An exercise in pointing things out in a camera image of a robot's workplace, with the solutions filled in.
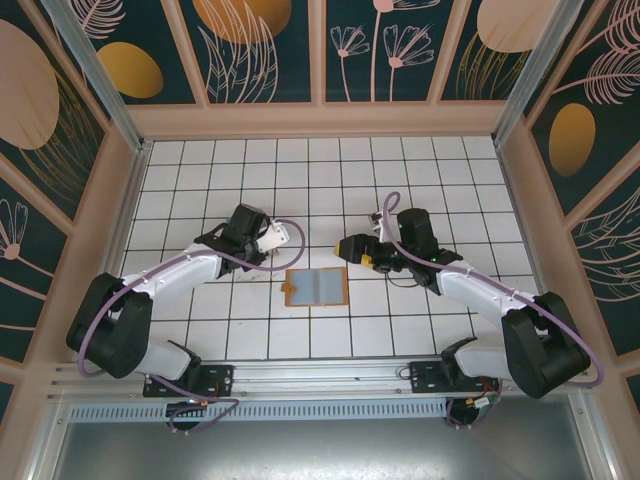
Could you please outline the orange leather card holder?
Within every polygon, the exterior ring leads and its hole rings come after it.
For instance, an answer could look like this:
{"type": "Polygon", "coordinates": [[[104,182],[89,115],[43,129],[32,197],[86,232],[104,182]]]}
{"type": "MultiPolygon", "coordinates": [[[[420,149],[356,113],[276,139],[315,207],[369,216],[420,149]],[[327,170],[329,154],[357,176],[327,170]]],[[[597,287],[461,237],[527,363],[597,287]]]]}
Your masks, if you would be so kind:
{"type": "Polygon", "coordinates": [[[286,307],[343,306],[349,302],[347,269],[288,269],[281,286],[286,307]]]}

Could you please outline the grey metal sheet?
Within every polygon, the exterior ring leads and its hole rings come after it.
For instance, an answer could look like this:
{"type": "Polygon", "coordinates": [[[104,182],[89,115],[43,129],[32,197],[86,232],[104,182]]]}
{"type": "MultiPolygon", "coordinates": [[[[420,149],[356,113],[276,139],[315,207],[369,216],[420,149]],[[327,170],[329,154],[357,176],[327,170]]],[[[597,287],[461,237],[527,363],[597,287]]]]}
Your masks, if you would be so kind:
{"type": "Polygon", "coordinates": [[[526,440],[440,420],[75,424],[54,480],[593,480],[571,430],[526,440]]]}

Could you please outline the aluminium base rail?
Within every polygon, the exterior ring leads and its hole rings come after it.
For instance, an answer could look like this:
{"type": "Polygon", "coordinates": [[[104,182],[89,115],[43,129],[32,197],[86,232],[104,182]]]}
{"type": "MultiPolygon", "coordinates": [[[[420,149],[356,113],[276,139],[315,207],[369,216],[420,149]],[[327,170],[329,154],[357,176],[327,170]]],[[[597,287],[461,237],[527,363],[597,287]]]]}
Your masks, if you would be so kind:
{"type": "MultiPolygon", "coordinates": [[[[407,398],[408,364],[414,357],[347,360],[237,361],[228,388],[241,400],[336,400],[407,398]]],[[[141,400],[149,381],[141,374],[84,378],[71,363],[56,367],[45,387],[49,400],[141,400]]]]}

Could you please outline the aluminium frame post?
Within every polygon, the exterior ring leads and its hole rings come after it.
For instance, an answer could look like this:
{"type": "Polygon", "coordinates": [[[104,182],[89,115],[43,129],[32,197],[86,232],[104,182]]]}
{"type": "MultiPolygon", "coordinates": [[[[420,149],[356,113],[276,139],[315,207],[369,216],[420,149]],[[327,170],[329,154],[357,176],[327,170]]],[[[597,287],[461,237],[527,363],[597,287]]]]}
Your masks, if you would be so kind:
{"type": "Polygon", "coordinates": [[[77,22],[71,6],[66,0],[41,0],[41,2],[74,58],[83,68],[87,79],[126,143],[135,154],[138,154],[143,149],[144,137],[129,115],[121,95],[110,80],[96,50],[77,22]]]}
{"type": "Polygon", "coordinates": [[[518,123],[525,106],[575,23],[583,2],[584,0],[559,0],[554,7],[492,131],[493,143],[497,150],[504,147],[518,123]]]}

